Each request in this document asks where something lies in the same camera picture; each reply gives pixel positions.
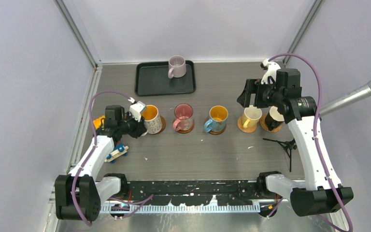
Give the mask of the yellow mug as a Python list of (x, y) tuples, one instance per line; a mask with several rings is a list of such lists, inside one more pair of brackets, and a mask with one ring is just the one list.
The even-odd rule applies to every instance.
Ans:
[(246, 107), (242, 115), (242, 123), (244, 128), (252, 128), (258, 124), (260, 118), (262, 117), (262, 110), (255, 107)]

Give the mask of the white mug orange inside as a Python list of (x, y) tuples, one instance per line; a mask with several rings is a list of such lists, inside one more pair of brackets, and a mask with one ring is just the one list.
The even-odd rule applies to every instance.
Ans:
[(162, 130), (163, 123), (156, 106), (146, 105), (146, 110), (142, 113), (142, 116), (149, 134), (158, 134)]

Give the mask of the black mug cream inside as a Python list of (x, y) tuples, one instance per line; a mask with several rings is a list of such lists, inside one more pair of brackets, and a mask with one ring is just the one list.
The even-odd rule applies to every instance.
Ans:
[(269, 109), (269, 112), (265, 118), (265, 123), (269, 130), (273, 130), (274, 128), (282, 125), (284, 121), (284, 116), (278, 112), (278, 108), (276, 106), (272, 106)]

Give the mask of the woven rattan coaster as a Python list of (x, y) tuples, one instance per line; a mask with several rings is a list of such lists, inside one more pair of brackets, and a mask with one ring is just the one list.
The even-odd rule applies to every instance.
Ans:
[(253, 133), (257, 129), (257, 124), (253, 126), (252, 128), (244, 128), (243, 123), (242, 123), (242, 116), (239, 117), (237, 126), (244, 133)]
[(271, 133), (275, 133), (275, 132), (278, 132), (278, 131), (282, 128), (282, 125), (280, 125), (280, 126), (274, 128), (273, 130), (269, 130), (268, 127), (267, 127), (267, 125), (266, 125), (266, 123), (265, 123), (265, 118), (266, 118), (266, 115), (263, 115), (263, 116), (260, 118), (260, 120), (259, 120), (259, 123), (260, 123), (261, 127), (262, 127), (265, 131), (267, 131), (267, 132), (271, 132)]

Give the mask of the blue mug orange inside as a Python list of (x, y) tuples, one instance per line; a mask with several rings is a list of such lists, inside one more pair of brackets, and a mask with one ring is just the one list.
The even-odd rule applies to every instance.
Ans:
[(227, 121), (228, 110), (221, 105), (213, 106), (209, 111), (209, 116), (211, 119), (217, 121), (214, 127), (220, 126), (221, 121)]

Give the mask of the brown wooden coaster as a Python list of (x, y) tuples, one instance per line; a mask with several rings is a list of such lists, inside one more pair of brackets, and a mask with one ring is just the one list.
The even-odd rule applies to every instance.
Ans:
[(227, 128), (227, 122), (221, 121), (220, 126), (214, 127), (216, 122), (217, 121), (211, 119), (210, 117), (207, 117), (204, 121), (204, 126), (203, 126), (204, 131), (212, 135), (222, 134)]
[(144, 123), (147, 128), (147, 132), (152, 135), (161, 133), (166, 127), (166, 121), (164, 117), (160, 115), (157, 115), (151, 120), (145, 120)]
[(177, 133), (180, 133), (180, 134), (187, 134), (187, 133), (191, 132), (194, 129), (194, 126), (195, 126), (195, 120), (193, 120), (193, 123), (192, 123), (192, 126), (191, 126), (190, 129), (188, 129), (186, 131), (185, 130), (178, 130), (176, 132)]

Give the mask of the black serving tray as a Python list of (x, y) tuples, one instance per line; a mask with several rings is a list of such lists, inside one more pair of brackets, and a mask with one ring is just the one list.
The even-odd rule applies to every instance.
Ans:
[(168, 78), (167, 61), (143, 62), (136, 67), (135, 93), (138, 96), (187, 94), (196, 90), (194, 62), (186, 60), (185, 76)]

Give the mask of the pink patterned mug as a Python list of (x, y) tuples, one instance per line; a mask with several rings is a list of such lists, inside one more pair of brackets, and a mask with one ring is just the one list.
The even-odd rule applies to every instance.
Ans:
[(174, 109), (174, 121), (172, 128), (175, 131), (188, 130), (191, 128), (193, 123), (193, 108), (186, 103), (179, 104)]

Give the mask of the lilac mug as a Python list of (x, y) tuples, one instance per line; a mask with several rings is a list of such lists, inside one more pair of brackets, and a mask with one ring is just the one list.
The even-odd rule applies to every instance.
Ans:
[(172, 78), (180, 78), (186, 74), (186, 60), (183, 56), (175, 55), (172, 56), (169, 61), (169, 71), (168, 77)]

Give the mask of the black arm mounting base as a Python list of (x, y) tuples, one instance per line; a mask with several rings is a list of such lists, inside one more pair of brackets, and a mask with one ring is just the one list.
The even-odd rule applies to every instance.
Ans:
[(123, 189), (108, 199), (140, 202), (150, 195), (146, 205), (180, 206), (208, 205), (216, 200), (219, 206), (249, 205), (252, 200), (275, 204), (281, 199), (275, 193), (264, 193), (255, 180), (184, 180), (184, 181), (128, 181)]

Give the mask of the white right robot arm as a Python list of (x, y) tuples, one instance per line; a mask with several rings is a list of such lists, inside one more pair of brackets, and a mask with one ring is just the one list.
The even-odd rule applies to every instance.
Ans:
[[(268, 81), (269, 78), (247, 79), (237, 102), (243, 107), (277, 107), (293, 134), (305, 181), (298, 183), (277, 171), (260, 173), (257, 194), (266, 199), (276, 193), (289, 200), (299, 217), (337, 212), (342, 204), (353, 199), (354, 193), (351, 187), (342, 185), (330, 162), (315, 100), (301, 95), (297, 69), (278, 69), (273, 82)], [(253, 103), (250, 102), (252, 95), (255, 95)]]

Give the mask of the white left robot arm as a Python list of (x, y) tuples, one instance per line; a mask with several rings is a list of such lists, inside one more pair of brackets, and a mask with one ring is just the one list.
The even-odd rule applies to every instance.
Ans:
[(93, 122), (95, 133), (91, 147), (68, 174), (55, 180), (56, 216), (62, 220), (95, 221), (101, 204), (111, 196), (123, 200), (129, 188), (123, 174), (108, 174), (96, 182), (98, 173), (108, 157), (117, 152), (123, 135), (139, 138), (147, 133), (142, 113), (146, 105), (133, 103), (128, 112), (120, 105), (110, 105), (105, 116)]

